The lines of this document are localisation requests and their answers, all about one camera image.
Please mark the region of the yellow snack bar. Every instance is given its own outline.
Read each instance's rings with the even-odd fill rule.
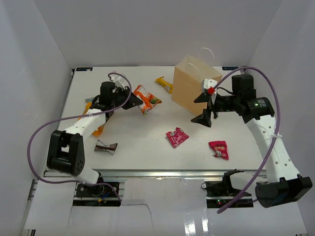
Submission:
[[[165,81],[164,80],[164,76],[157,78],[156,82],[159,85],[162,85],[163,88],[165,88],[168,93],[172,93],[173,92],[173,85],[170,84],[169,82]]]

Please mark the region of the red snack bag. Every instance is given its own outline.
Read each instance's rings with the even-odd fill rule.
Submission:
[[[215,151],[214,157],[221,157],[228,160],[227,145],[225,141],[209,142],[209,146]]]
[[[187,138],[189,138],[189,136],[178,127],[176,127],[176,130],[174,132],[167,132],[166,135],[174,148],[185,141]]]

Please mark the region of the wire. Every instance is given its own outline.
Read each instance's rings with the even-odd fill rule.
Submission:
[[[104,193],[104,188],[105,188],[105,187],[103,186],[103,190],[101,191],[100,194],[98,194],[98,195],[93,195],[93,194],[92,194],[92,196],[93,196],[93,197],[99,197],[100,195],[102,195],[102,194]]]
[[[40,181],[43,181],[45,183],[51,183],[51,184],[58,184],[58,183],[71,183],[71,182],[75,182],[75,183],[78,183],[80,181],[78,180],[64,180],[64,181],[50,181],[50,180],[46,180],[44,178],[42,178],[41,176],[39,176],[39,174],[36,172],[36,170],[34,169],[34,166],[32,164],[32,161],[31,161],[31,145],[32,145],[32,141],[35,137],[35,135],[44,127],[46,127],[47,125],[50,125],[50,124],[53,124],[53,123],[56,123],[56,122],[59,122],[59,121],[63,121],[63,120],[68,120],[68,119],[76,119],[76,118],[83,118],[83,117],[88,117],[88,116],[96,116],[96,115],[100,115],[100,114],[104,114],[104,113],[109,113],[109,112],[112,112],[112,111],[115,111],[121,107],[123,107],[129,100],[130,96],[131,96],[131,83],[130,81],[126,78],[126,76],[120,74],[120,73],[116,73],[116,72],[111,72],[108,74],[108,77],[111,78],[110,76],[111,75],[119,75],[121,77],[123,77],[128,85],[129,85],[129,88],[130,88],[130,91],[129,91],[129,94],[127,96],[127,99],[125,100],[125,102],[122,103],[122,105],[116,107],[116,108],[113,108],[113,109],[110,109],[110,110],[107,110],[107,111],[103,111],[103,112],[97,112],[97,113],[93,113],[93,114],[85,114],[85,115],[78,115],[78,116],[72,116],[72,117],[64,117],[64,118],[59,118],[59,119],[54,119],[54,120],[51,120],[45,124],[43,124],[42,126],[40,126],[37,130],[35,130],[35,132],[31,135],[30,137],[30,140],[29,140],[29,143],[28,143],[28,148],[27,148],[27,157],[28,157],[28,163],[29,163],[29,166],[30,166],[30,169],[33,173],[33,175],[39,179]],[[89,185],[89,186],[97,186],[97,185],[106,185],[106,186],[109,186],[113,192],[115,193],[115,195],[117,196],[117,198],[119,199],[119,201],[121,202],[122,200],[120,199],[119,195],[117,194],[117,192],[114,190],[113,186],[111,186],[110,184],[108,183],[95,183],[95,184],[86,184],[86,185]]]
[[[203,183],[200,185],[201,189],[203,189],[203,190],[207,190],[207,187],[205,187],[205,188],[202,187],[205,183],[210,184],[210,185],[213,185],[212,183],[209,183],[208,181],[203,182]]]
[[[101,199],[103,200],[103,199],[106,198],[109,194],[110,194],[110,192],[106,193],[103,197],[101,197]]]
[[[227,93],[229,93],[229,94],[231,94],[231,95],[234,95],[234,93],[233,93],[233,92],[231,92],[231,91],[227,90],[226,88],[223,88],[223,87],[218,87],[217,89],[222,89],[222,90],[226,91]]]
[[[257,201],[258,201],[258,199],[255,199],[255,200],[252,200],[250,202],[239,202],[237,204],[239,204],[239,205],[253,204],[254,202],[257,202]]]
[[[279,132],[279,127],[280,127],[280,105],[279,105],[279,100],[278,100],[278,96],[277,93],[275,91],[275,88],[273,87],[271,81],[269,80],[269,78],[266,76],[265,73],[263,73],[261,70],[257,69],[256,67],[252,67],[252,66],[246,66],[246,67],[241,67],[241,68],[237,68],[235,70],[232,70],[231,72],[229,72],[226,76],[224,76],[215,86],[214,89],[216,89],[224,80],[226,80],[226,78],[228,78],[230,75],[234,74],[236,71],[239,70],[246,70],[246,69],[250,69],[250,70],[255,70],[257,71],[259,74],[262,75],[262,77],[265,78],[265,80],[267,81],[273,95],[276,101],[276,107],[277,107],[277,120],[276,120],[276,127],[275,127],[275,137],[272,138],[270,147],[265,155],[265,157],[263,158],[259,168],[257,169],[256,173],[253,175],[253,177],[250,179],[250,181],[245,185],[245,187],[227,204],[225,204],[224,206],[222,206],[217,213],[220,214],[223,211],[225,211],[226,209],[228,209],[230,206],[232,206],[237,200],[239,200],[242,195],[246,192],[246,190],[249,188],[249,186],[255,181],[255,179],[257,178],[257,176],[259,175],[259,173],[261,172],[262,168],[264,167],[264,165],[266,164],[270,153],[275,145],[276,139],[277,139],[277,134]]]

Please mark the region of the orange snack package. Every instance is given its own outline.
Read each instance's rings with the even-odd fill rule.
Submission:
[[[138,107],[144,115],[148,113],[149,110],[153,109],[153,107],[155,107],[157,104],[162,103],[160,99],[146,91],[143,85],[139,85],[133,94],[143,101],[143,104],[139,105]]]

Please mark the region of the cable tie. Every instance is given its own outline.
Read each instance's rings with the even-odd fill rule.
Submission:
[[[93,113],[91,113],[91,111],[88,111],[88,115],[89,115],[90,117],[96,117],[95,115],[93,115]]]
[[[272,135],[270,135],[270,137],[271,138],[282,138],[282,135],[281,134],[277,134],[277,135],[272,134]]]

